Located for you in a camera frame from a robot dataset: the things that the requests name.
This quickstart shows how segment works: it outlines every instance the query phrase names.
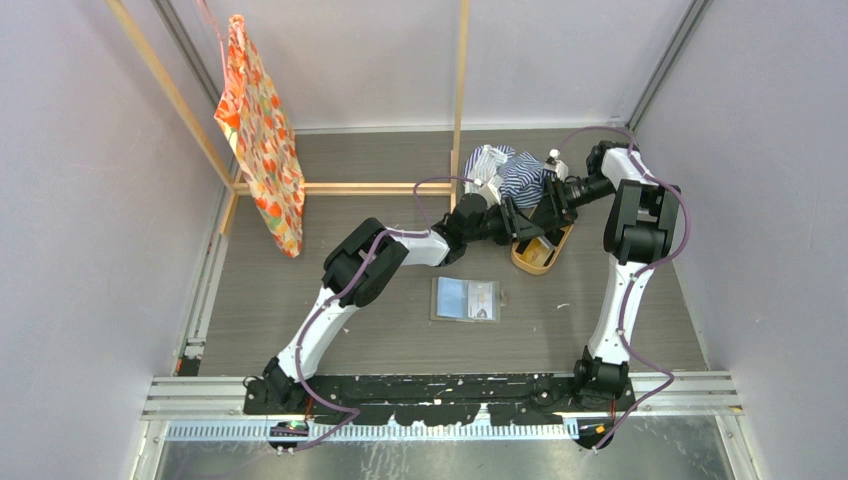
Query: orange patterned bag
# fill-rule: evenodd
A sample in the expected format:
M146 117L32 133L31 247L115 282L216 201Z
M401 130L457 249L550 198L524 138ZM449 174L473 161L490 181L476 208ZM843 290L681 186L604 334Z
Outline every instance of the orange patterned bag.
M250 186L277 246L296 257L303 248L303 173L297 162L294 129L280 105L244 18L230 18L226 86L215 120Z

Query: wooden rod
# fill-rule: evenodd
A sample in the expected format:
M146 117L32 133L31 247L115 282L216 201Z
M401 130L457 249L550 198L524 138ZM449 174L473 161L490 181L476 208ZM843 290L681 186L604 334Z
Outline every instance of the wooden rod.
M414 183L304 183L307 195L412 195ZM250 195L246 183L233 185L239 195ZM426 197L448 196L449 183L424 183L418 187L418 195Z
M147 68L150 69L150 73L152 73L156 78L156 81L159 82L159 86L162 88L162 91L165 92L168 100L171 101L171 105L173 105L177 110L177 113L180 114L180 118L183 119L186 127L188 127L194 137L194 140L200 146L200 149L203 150L203 153L206 155L209 163L212 164L212 168L214 168L215 172L218 173L218 176L221 177L221 180L227 186L227 189L232 191L233 177L230 175L230 172L227 171L227 167L221 160L221 157L218 156L218 153L212 146L212 142L209 141L209 137L206 136L206 132L203 131L203 128L200 126L200 122L197 121L197 117L195 117L191 112L191 109L185 99L180 94L179 89L177 89L176 84L174 84L174 81L171 80L171 76L168 75L168 71L165 70L165 66L162 65L159 57L156 56L156 52L153 51L153 47L151 47L150 43L147 42L147 39L144 37L144 34L141 32L138 24L135 23L130 12L127 11L124 3L121 0L105 1L106 5L109 6L109 9L112 10L112 14L115 15L115 18L118 20L118 23L121 24L121 27L124 29L124 33L126 33L130 42L132 42L136 51L138 51L138 54L141 55L144 63L147 64Z
M465 56L468 52L468 17L471 12L471 0L461 0L459 8L459 50L456 58L456 111L453 117L453 149L451 150L451 175L459 172L459 138L462 129L462 102L465 97ZM456 206L456 180L451 180L451 205Z
M242 184L242 177L241 169L239 169L239 173L236 174L236 181L233 185ZM227 236L233 230L233 221L236 218L236 208L238 207L239 196L240 194L236 193L235 190L230 190L230 198L227 200L227 208L224 210L224 216L221 218L221 224L218 226L218 232L221 235Z

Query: purple cable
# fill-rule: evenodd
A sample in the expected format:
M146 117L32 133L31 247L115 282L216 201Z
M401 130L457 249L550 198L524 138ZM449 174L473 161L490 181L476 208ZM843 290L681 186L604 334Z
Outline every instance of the purple cable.
M645 178L646 180L648 180L650 182L656 183L657 185L663 187L666 191L671 192L671 194L674 195L674 198L677 199L677 202L680 203L680 208L683 210L683 225L684 225L684 227L683 227L683 238L680 240L680 245L677 246L677 248L674 250L674 252L672 252L671 254L669 254L666 257L663 257L663 258L657 260L656 262L645 265L644 267L640 268L639 270L636 271L636 273L633 274L633 277L630 279L630 282L627 284L627 288L624 290L624 297L622 298L622 301L621 301L621 310L618 313L618 332L620 332L618 334L618 336L621 338L621 344L622 344L622 346L624 346L624 349L627 350L627 353L629 353L631 357L635 358L636 360L639 360L640 362L644 363L645 365L652 368L653 370L666 375L668 377L668 380L665 383L663 383L662 385L660 385L659 387L651 390L650 392L646 393L645 395L642 395L638 400L636 400L633 403L633 405L631 405L624 412L624 414L621 416L621 418L619 418L618 421L615 422L615 424L612 426L612 428L609 429L609 431L606 433L606 435L601 437L601 440L598 442L597 445L595 445L593 450L595 452L597 452L597 449L606 445L606 443L609 441L609 439L612 437L612 435L615 433L615 431L618 430L618 427L621 426L621 424L624 422L624 420L626 420L627 417L629 417L631 413L636 411L636 408L638 408L639 405L642 404L642 402L653 397L654 395L658 394L659 392L665 390L666 388L668 388L669 385L671 385L674 382L674 373L672 373L671 370L667 370L667 369L655 364L654 362L648 360L647 358L643 357L639 352L634 350L633 347L630 345L630 343L627 341L627 337L625 336L626 332L624 331L624 314L625 314L625 310L626 310L626 307L627 307L627 301L630 299L630 294L633 291L634 285L636 284L636 279L639 278L640 275L647 272L648 270L653 270L653 269L659 267L660 265L668 263L668 262L674 260L675 258L677 258L677 256L680 255L681 252L683 252L683 249L686 248L686 244L689 243L689 234L692 230L692 224L691 224L691 220L690 220L690 216L689 216L689 208L686 206L686 202L683 200L683 197L680 195L680 192L678 192L675 188L673 188L668 183L666 183L666 182L654 177L653 175L649 174L642 167L642 165L636 160L636 157L633 156L633 147L636 145L636 137L634 137L633 134L630 133L629 131L621 129L621 128L606 127L606 126L600 126L600 125L599 126L593 126L593 127L585 127L585 128L581 128L581 129L578 129L578 130L571 132L568 136L565 137L565 139L562 141L562 143L559 144L559 147L557 149L561 151L562 147L565 145L565 143L568 142L572 137L574 137L578 133L582 133L582 132L585 132L585 131L588 131L588 130L606 130L606 131L609 131L609 132L616 132L616 133L620 133L622 135L626 135L627 138L630 140L630 144L627 146L627 157L630 159L630 163L632 163L633 166L636 167L636 170L639 171L639 174L642 175L643 178Z
M422 183L432 182L433 180L462 180L463 182L474 183L474 180L470 178L460 177L457 175L438 175L435 177L425 178L412 187L412 196L415 197L415 203L418 204L418 209L421 210L421 215L424 217L424 223L427 225L428 231L430 230L430 225L432 225L432 223L430 223L430 217L424 210L424 205L421 204L421 197L418 196L418 187L420 187Z
M347 295L348 293L350 293L350 291L353 289L353 287L356 286L356 283L359 281L360 278L362 278L362 275L365 272L365 268L368 266L369 263L371 263L371 260L374 259L374 254L377 251L377 245L380 243L380 240L382 240L383 237L385 237L386 235L400 236L400 237L407 237L407 238L427 238L427 237L430 236L430 232L429 231L407 232L407 231L404 231L404 230L395 230L395 229L392 229L392 228L389 228L389 229L386 229L386 230L380 232L374 238L374 242L371 244L371 248L368 249L368 254L365 256L365 260L362 262L362 265L360 265L359 270L356 271L356 274L353 276L350 283L348 283L347 286L341 292L339 292L338 294L333 295L332 297L328 298L324 302L324 304L322 305L322 308L316 310L315 313L313 313L312 316L310 316L309 319L306 321L306 324L303 327L303 331L301 332L301 334L297 338L297 343L295 344L295 352L294 352L295 369L297 370L297 377L300 380L300 384L303 385L303 389L306 390L309 393L309 395L311 395L312 398L314 398L318 403L320 403L320 404L324 405L325 407L330 408L332 410L336 410L338 412L350 413L351 415L349 417L347 417L346 419L344 419L342 422L340 422L338 425L336 425L335 427L330 429L330 431L328 431L324 435L321 435L320 437L316 438L315 440L312 440L310 442L307 442L307 443L305 443L301 446L294 448L292 450L292 453L300 452L300 451L312 448L314 446L317 446L318 444L323 442L327 437L336 433L340 428L342 428L343 426L352 422L357 416L359 416L360 412L359 412L358 408L347 408L347 407L343 407L341 405L336 405L336 404L331 403L328 400L324 399L320 395L318 395L315 392L315 390L312 390L312 388L309 386L309 384L306 383L306 380L304 380L304 378L303 378L303 370L301 369L301 366L300 366L300 349L303 348L303 340L304 340L304 338L306 338L306 332L309 330L309 327L311 327L312 324L315 323L315 320L318 318L318 315L321 312L323 312L327 307L329 307L330 304L333 302L333 300L338 300L339 298ZM258 460L261 460L261 459L265 458L267 455L270 455L270 454L271 454L271 451L262 452L258 455L255 455L254 457L246 460L244 463L242 463L238 467L234 468L230 472L217 474L217 475L214 475L214 474L213 475L203 475L200 478L204 479L204 480L222 480L222 479L230 478L236 472L241 470L242 468L244 468L244 467L246 467L246 466L248 466L252 463L257 462ZM186 460L183 460L183 462L180 464L179 468L177 469L177 472L175 474L175 478L180 478L180 476L183 473L183 470L185 470L185 467L186 467Z

